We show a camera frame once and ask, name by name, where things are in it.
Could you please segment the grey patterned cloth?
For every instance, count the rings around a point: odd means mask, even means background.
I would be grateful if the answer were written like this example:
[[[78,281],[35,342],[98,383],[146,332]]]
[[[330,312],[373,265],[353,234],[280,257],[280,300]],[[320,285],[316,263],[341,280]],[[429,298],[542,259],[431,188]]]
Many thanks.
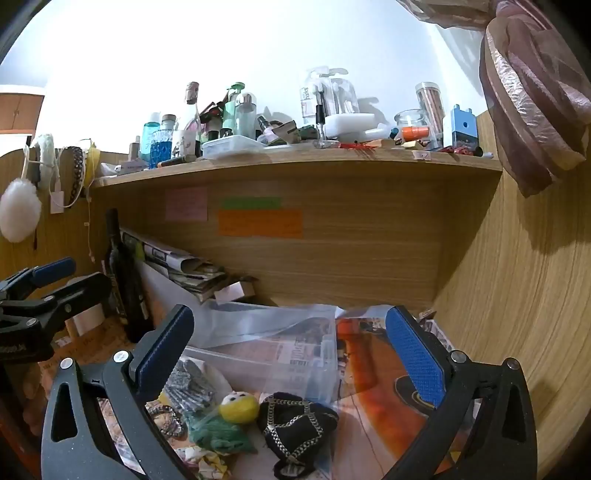
[[[213,404],[214,388],[190,359],[180,359],[170,373],[163,391],[171,406],[180,413],[202,412]]]

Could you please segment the black chain-pattern pouch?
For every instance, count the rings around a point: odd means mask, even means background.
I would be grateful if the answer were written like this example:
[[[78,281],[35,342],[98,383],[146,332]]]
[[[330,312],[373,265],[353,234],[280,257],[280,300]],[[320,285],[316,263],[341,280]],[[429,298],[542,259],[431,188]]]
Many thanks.
[[[315,471],[315,459],[339,425],[339,414],[324,404],[286,392],[266,396],[256,426],[276,455],[276,479],[301,479]]]

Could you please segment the yellow patterned cloth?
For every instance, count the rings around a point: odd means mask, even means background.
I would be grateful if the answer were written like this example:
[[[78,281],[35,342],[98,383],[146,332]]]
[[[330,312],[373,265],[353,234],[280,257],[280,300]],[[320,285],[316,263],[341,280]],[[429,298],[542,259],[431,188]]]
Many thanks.
[[[176,449],[177,456],[197,479],[231,479],[231,473],[216,453],[198,446]]]

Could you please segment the clear plastic bin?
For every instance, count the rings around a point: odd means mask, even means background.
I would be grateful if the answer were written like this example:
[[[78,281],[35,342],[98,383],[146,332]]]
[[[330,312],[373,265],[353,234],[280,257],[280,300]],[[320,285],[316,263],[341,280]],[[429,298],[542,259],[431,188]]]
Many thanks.
[[[208,302],[193,312],[197,320],[184,354],[217,369],[233,389],[335,402],[341,308]]]

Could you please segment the dark wine bottle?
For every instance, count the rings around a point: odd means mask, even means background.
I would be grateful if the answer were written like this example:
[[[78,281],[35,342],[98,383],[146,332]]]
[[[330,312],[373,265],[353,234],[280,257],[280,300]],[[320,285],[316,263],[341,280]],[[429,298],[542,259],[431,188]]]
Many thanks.
[[[106,270],[113,282],[116,310],[128,340],[138,343],[144,334],[153,329],[153,321],[133,254],[121,238],[116,209],[107,211],[106,224],[109,238]]]

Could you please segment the pink sticky note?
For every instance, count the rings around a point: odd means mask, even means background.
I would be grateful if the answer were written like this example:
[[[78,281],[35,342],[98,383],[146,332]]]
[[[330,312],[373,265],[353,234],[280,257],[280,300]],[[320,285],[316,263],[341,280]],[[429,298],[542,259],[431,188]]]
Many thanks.
[[[207,187],[196,186],[165,191],[164,216],[169,222],[207,222]]]

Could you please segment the white fluffy pompom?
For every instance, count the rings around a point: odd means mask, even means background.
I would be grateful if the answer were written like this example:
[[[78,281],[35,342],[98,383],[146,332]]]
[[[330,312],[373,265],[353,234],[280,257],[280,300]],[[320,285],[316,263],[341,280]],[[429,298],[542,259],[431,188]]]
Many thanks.
[[[35,186],[27,179],[14,179],[1,197],[2,236],[11,243],[22,242],[35,231],[41,211]]]

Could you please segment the blue pencil sharpener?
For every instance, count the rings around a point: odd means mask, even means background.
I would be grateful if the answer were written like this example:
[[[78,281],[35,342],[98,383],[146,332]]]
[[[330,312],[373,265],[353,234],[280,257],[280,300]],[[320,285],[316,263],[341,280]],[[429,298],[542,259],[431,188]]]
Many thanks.
[[[477,119],[472,109],[463,110],[456,104],[451,110],[450,120],[452,146],[476,150],[479,147],[479,135]]]

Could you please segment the blue liquid bottle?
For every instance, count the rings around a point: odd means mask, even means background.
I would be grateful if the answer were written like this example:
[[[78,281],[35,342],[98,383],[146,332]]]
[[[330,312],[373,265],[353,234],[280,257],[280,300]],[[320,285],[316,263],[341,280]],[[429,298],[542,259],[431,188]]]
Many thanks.
[[[155,169],[163,161],[172,157],[173,131],[176,126],[174,114],[164,114],[160,127],[152,134],[149,154],[149,168]]]

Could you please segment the clear jar with sticks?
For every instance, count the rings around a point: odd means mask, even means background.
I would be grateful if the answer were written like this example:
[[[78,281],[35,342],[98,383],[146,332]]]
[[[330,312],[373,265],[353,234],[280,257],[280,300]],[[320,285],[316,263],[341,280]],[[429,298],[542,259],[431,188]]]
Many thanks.
[[[416,85],[415,89],[420,108],[426,113],[432,127],[433,148],[441,149],[444,140],[443,120],[445,112],[440,88],[433,82],[421,82]]]

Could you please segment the orange sticky note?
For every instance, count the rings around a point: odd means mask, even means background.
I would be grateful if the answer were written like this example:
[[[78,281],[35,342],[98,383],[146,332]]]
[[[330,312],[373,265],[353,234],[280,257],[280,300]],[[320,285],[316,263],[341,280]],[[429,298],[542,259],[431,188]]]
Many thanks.
[[[219,210],[218,234],[230,237],[297,239],[304,236],[304,216],[297,209]]]

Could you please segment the green sticky note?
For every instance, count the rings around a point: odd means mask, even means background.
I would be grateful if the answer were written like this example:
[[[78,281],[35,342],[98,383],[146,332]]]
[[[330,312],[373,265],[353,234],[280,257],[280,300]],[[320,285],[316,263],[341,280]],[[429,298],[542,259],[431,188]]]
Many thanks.
[[[221,201],[223,210],[277,210],[283,205],[280,197],[232,196]]]

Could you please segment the stack of newspapers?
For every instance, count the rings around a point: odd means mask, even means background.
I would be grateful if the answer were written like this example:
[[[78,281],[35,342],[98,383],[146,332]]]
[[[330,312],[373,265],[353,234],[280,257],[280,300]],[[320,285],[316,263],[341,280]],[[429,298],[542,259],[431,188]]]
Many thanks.
[[[190,252],[174,249],[129,229],[121,230],[121,240],[138,259],[197,297],[200,303],[214,299],[217,303],[235,302],[256,296],[252,280],[228,273]]]

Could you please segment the white box on shelf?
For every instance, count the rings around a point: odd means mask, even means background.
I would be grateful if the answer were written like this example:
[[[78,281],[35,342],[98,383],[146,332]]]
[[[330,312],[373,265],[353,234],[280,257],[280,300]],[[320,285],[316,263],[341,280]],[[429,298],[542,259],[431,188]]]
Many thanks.
[[[342,113],[325,117],[325,135],[330,139],[370,130],[377,125],[373,113]]]

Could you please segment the yellow green plush toy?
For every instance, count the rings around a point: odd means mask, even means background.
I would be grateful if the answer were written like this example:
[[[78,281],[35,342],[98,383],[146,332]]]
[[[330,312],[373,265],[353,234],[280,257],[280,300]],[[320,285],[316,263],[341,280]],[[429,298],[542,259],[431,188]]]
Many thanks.
[[[259,400],[249,392],[235,391],[207,411],[185,413],[188,438],[198,447],[218,455],[256,454],[246,428],[259,416]]]

